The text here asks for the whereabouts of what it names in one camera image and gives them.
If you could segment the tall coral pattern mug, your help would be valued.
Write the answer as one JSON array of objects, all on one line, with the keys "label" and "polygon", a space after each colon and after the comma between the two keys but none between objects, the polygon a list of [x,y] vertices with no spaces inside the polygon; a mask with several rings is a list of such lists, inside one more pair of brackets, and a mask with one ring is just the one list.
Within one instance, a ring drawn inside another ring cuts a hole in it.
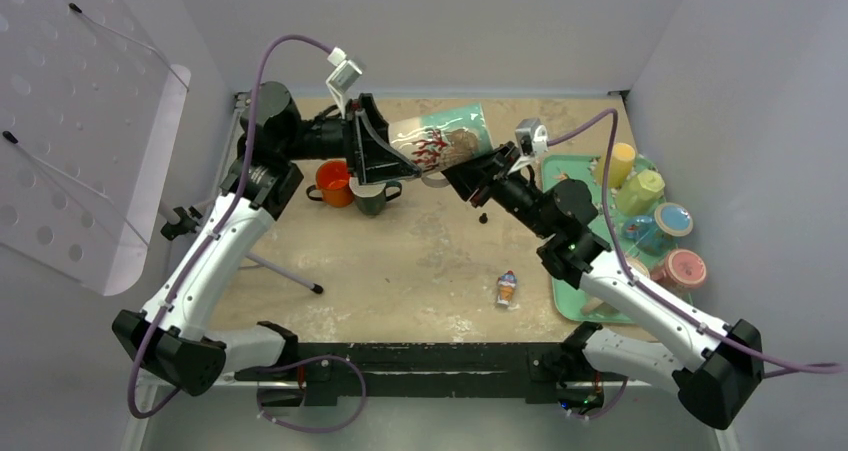
[{"label": "tall coral pattern mug", "polygon": [[421,171],[422,178],[495,148],[480,103],[392,122],[388,141]]}]

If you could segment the orange mug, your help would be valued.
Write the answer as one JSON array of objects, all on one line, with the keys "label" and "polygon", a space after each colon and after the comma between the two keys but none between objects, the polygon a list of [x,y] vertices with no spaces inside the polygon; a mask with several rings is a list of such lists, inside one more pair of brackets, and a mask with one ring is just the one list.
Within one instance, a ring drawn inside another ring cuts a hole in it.
[{"label": "orange mug", "polygon": [[347,164],[341,160],[327,161],[319,166],[315,183],[306,190],[307,197],[335,208],[344,208],[354,201],[350,188],[351,175]]}]

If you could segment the dark green mug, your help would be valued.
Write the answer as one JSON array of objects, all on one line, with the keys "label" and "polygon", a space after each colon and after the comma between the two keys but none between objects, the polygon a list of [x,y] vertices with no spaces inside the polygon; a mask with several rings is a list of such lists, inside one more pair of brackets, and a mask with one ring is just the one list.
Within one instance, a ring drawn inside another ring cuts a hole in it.
[{"label": "dark green mug", "polygon": [[400,197],[403,191],[399,181],[379,184],[360,184],[356,177],[349,179],[349,187],[354,196],[357,209],[365,216],[375,217],[381,214],[387,204]]}]

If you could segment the yellow mug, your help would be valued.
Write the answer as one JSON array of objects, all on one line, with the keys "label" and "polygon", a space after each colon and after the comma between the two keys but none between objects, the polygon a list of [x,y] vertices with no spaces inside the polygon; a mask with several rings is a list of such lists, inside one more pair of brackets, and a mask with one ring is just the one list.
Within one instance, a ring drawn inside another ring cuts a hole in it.
[{"label": "yellow mug", "polygon": [[[636,150],[627,143],[618,142],[613,146],[608,173],[609,188],[620,188],[625,183],[633,169],[636,156]],[[592,171],[597,185],[602,184],[606,161],[606,155],[603,154]]]}]

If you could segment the light green faceted mug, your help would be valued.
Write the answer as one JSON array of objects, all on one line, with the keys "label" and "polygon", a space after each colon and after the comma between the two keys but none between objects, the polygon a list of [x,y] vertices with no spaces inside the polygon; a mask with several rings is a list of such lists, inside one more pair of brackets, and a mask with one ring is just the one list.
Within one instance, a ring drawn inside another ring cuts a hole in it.
[{"label": "light green faceted mug", "polygon": [[660,173],[645,169],[628,179],[615,196],[615,206],[625,216],[645,214],[663,197],[665,181]]}]

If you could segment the blue glass mug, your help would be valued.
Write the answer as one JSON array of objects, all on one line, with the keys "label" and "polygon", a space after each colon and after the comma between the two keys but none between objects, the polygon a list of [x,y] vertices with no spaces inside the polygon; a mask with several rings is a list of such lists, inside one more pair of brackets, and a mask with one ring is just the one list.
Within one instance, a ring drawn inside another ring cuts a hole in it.
[{"label": "blue glass mug", "polygon": [[693,217],[685,207],[664,202],[650,215],[629,218],[620,227],[620,235],[631,240],[640,251],[662,256],[674,249],[677,240],[688,236],[693,228]]}]

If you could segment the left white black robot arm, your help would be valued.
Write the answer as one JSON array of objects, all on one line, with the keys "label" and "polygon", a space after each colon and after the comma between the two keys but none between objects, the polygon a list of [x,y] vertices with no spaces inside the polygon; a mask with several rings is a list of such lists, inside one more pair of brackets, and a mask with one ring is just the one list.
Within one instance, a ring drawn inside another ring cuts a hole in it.
[{"label": "left white black robot arm", "polygon": [[305,119],[281,83],[259,86],[243,119],[238,154],[211,213],[172,276],[141,310],[122,310],[112,323],[133,360],[128,392],[147,371],[191,396],[223,374],[261,368],[284,380],[297,370],[294,334],[260,322],[220,337],[208,331],[218,301],[254,244],[281,217],[304,179],[298,164],[341,161],[363,184],[420,176],[390,146],[390,124],[370,93],[343,100]]}]

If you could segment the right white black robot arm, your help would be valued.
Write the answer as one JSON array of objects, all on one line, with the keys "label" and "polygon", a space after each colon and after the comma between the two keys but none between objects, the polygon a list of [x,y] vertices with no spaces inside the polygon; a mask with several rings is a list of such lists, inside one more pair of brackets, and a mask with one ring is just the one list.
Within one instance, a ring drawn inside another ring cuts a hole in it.
[{"label": "right white black robot arm", "polygon": [[762,382],[762,339],[751,323],[734,325],[700,311],[633,271],[614,239],[589,225],[599,211],[590,187],[562,180],[541,191],[515,164],[513,143],[445,170],[460,198],[474,207],[494,201],[544,243],[537,250],[549,275],[597,297],[648,331],[654,342],[582,325],[561,352],[576,378],[611,372],[675,394],[701,423],[726,430]]}]

